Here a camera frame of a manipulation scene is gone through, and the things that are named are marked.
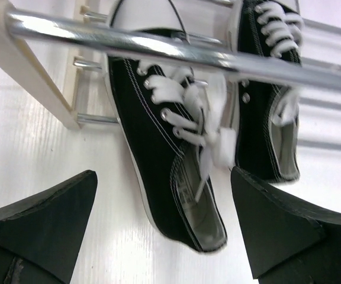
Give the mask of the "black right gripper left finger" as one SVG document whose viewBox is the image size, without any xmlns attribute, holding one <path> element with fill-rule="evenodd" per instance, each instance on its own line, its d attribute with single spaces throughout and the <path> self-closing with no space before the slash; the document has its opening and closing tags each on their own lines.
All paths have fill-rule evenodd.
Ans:
<svg viewBox="0 0 341 284">
<path fill-rule="evenodd" d="M 86 170 L 0 208 L 0 283 L 70 283 L 96 189 Z"/>
</svg>

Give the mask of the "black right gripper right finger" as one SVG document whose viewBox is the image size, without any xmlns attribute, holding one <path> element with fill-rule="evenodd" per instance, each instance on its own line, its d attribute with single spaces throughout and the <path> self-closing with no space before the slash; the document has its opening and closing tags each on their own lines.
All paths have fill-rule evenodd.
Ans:
<svg viewBox="0 0 341 284">
<path fill-rule="evenodd" d="M 341 213 L 234 167 L 231 188 L 250 269 L 259 283 L 341 283 Z"/>
</svg>

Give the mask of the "black canvas sneaker white laces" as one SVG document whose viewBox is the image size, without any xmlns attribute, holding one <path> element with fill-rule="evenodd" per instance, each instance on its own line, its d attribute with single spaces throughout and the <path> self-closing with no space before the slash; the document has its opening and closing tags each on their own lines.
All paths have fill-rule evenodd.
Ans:
<svg viewBox="0 0 341 284">
<path fill-rule="evenodd" d="M 300 14 L 278 1 L 235 1 L 227 28 L 229 48 L 300 65 L 303 26 Z M 249 79 L 231 83 L 236 166 L 268 183 L 298 180 L 300 90 Z"/>
</svg>

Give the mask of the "cream and chrome shoe shelf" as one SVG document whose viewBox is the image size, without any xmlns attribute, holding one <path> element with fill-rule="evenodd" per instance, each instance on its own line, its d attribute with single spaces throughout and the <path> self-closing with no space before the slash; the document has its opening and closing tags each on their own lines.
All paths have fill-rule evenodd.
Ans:
<svg viewBox="0 0 341 284">
<path fill-rule="evenodd" d="M 108 124 L 111 119 L 77 115 L 30 49 L 28 39 L 71 44 L 119 57 L 219 70 L 260 82 L 341 92 L 339 72 L 303 68 L 251 54 L 187 46 L 153 35 L 24 11 L 8 1 L 0 1 L 0 68 L 68 128 L 78 128 L 82 122 Z"/>
</svg>

